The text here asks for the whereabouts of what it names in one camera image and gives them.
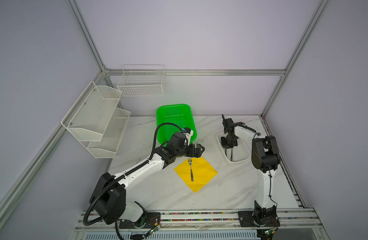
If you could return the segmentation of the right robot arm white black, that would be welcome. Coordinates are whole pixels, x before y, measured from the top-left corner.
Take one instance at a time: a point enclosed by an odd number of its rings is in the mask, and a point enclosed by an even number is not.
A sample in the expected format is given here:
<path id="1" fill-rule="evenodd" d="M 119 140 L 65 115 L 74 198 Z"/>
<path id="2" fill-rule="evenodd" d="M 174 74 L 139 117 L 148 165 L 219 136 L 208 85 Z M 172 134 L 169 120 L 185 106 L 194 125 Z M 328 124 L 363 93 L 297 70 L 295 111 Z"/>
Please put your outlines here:
<path id="1" fill-rule="evenodd" d="M 222 115 L 224 136 L 220 137 L 220 146 L 224 150 L 227 161 L 232 163 L 234 149 L 238 140 L 251 142 L 250 157 L 258 173 L 258 194 L 254 202 L 252 216 L 247 222 L 257 227 L 277 223 L 277 206 L 273 200 L 274 177 L 281 162 L 279 149 L 274 136 L 260 137 L 261 133 L 248 127 L 243 122 L 234 122 Z"/>

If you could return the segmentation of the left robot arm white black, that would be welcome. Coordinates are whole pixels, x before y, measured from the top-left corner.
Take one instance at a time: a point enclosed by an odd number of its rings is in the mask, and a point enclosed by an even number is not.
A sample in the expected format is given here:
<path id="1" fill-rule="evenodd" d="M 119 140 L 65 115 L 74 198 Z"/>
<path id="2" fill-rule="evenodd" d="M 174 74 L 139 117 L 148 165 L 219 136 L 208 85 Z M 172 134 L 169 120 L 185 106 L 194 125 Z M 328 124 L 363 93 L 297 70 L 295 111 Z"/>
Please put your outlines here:
<path id="1" fill-rule="evenodd" d="M 205 147 L 190 143 L 189 133 L 176 132 L 166 143 L 152 150 L 145 160 L 128 170 L 111 175 L 103 174 L 89 200 L 89 207 L 83 217 L 85 226 L 103 221 L 107 225 L 117 220 L 139 222 L 147 215 L 147 210 L 137 202 L 127 200 L 127 191 L 150 175 L 157 173 L 177 158 L 200 158 Z"/>

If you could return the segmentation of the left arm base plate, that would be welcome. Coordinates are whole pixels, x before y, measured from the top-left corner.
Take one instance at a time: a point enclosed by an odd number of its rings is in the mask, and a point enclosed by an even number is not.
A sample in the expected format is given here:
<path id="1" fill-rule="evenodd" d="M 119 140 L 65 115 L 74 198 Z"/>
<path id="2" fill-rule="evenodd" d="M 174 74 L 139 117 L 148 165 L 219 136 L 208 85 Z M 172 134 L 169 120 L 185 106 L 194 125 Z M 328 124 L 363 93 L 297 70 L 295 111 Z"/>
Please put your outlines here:
<path id="1" fill-rule="evenodd" d="M 147 212 L 136 222 L 129 220 L 118 220 L 119 229 L 152 229 L 161 220 L 161 213 L 159 212 Z"/>

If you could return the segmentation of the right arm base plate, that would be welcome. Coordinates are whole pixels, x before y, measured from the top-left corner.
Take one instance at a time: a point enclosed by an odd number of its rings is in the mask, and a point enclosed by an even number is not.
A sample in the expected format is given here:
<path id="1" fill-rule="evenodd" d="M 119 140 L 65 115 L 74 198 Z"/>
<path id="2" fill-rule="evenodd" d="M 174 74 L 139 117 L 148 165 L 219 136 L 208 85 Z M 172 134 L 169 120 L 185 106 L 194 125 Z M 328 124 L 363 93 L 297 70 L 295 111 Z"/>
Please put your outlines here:
<path id="1" fill-rule="evenodd" d="M 279 227 L 280 222 L 275 212 L 239 211 L 241 227 Z"/>

